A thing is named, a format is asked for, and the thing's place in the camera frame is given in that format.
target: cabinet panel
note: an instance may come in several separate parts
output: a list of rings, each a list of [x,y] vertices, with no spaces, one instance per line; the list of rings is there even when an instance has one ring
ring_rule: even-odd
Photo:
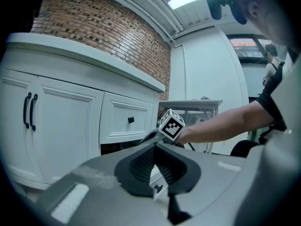
[[[103,98],[99,141],[102,144],[142,139],[151,130],[153,104],[111,93]]]
[[[1,72],[0,134],[4,160],[13,175],[43,183],[45,180],[33,149],[31,127],[26,128],[23,122],[25,97],[29,92],[34,93],[32,85],[38,77],[5,69]],[[27,99],[27,123],[31,99]]]
[[[103,92],[39,77],[34,147],[48,183],[99,155]]]

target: brick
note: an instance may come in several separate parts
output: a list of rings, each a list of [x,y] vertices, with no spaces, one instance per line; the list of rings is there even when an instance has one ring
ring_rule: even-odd
[[[170,46],[141,17],[113,0],[43,0],[32,31],[99,49],[163,83],[167,100]]]

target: black cable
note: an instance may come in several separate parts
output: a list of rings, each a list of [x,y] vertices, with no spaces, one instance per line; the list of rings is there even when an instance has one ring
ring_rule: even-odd
[[[192,148],[192,150],[195,151],[195,149],[193,148],[193,146],[190,143],[188,143],[188,144],[190,145],[190,147]]]

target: forearm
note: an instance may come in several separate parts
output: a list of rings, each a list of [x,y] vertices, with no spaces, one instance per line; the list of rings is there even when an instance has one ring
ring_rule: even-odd
[[[208,121],[187,127],[181,140],[182,143],[217,142],[228,140],[245,131],[244,112],[239,109],[233,109],[221,113]]]

